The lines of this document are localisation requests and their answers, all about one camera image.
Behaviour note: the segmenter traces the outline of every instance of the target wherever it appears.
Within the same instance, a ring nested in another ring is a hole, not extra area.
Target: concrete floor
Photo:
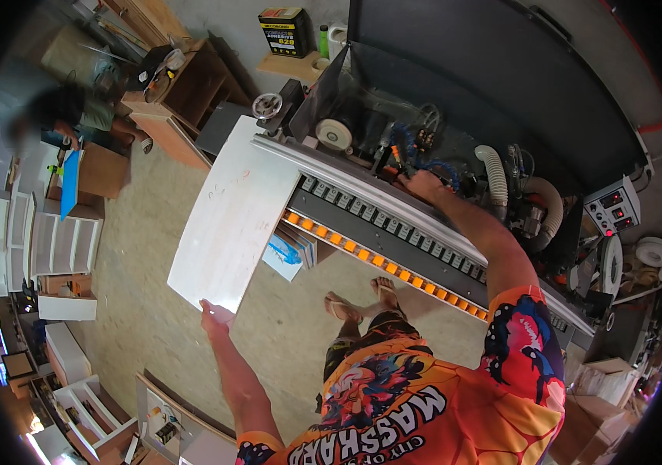
[[[131,415],[137,414],[134,374],[146,368],[232,427],[200,313],[166,284],[205,177],[204,171],[174,162],[158,146],[148,155],[133,149],[129,184],[118,199],[105,203],[93,284],[97,319],[68,326],[103,386]],[[377,274],[338,251],[301,271],[292,283],[263,262],[254,273],[231,335],[269,394],[286,443],[318,421],[315,396],[322,386],[326,346],[341,326],[325,313],[323,297],[333,290],[373,312],[376,296],[369,281]],[[477,366],[486,323],[400,281],[397,285],[403,288],[403,310],[435,355]]]

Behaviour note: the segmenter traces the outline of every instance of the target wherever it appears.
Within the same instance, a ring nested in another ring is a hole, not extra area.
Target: man
[[[78,124],[112,134],[125,148],[140,142],[143,152],[149,153],[152,139],[135,125],[114,114],[113,107],[85,94],[75,84],[46,91],[28,105],[26,114],[12,124],[12,133],[18,139],[28,126],[67,136],[74,150],[78,150],[78,136],[73,129]]]
[[[326,354],[322,417],[285,448],[258,378],[202,301],[239,465],[538,463],[558,433],[561,350],[530,260],[495,218],[432,173],[400,182],[446,214],[489,261],[491,316],[480,366],[434,358],[389,279],[371,283],[383,310],[362,337],[360,314],[329,293],[326,311],[345,322]]]

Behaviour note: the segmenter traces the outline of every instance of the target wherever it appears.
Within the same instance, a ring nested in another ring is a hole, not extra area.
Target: green bottle
[[[321,24],[321,40],[318,42],[318,51],[321,52],[323,58],[329,57],[329,40],[328,34],[329,27],[326,24]]]

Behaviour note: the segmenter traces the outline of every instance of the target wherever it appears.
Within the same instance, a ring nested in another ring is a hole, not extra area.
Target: stack of boards
[[[261,257],[288,281],[300,271],[317,264],[318,239],[286,223],[277,225]]]

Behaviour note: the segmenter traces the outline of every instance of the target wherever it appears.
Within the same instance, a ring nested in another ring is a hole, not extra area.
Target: dust extraction hose
[[[507,201],[509,190],[507,188],[507,177],[504,175],[502,159],[493,147],[479,145],[474,150],[476,158],[486,165],[486,175],[489,178],[489,191],[491,192],[491,203],[494,205],[494,216],[500,222],[507,218]]]
[[[531,240],[531,249],[533,251],[540,251],[556,236],[561,226],[561,221],[563,221],[563,200],[553,184],[543,178],[530,178],[524,188],[524,192],[538,194],[548,209],[548,215],[543,220],[540,233]]]

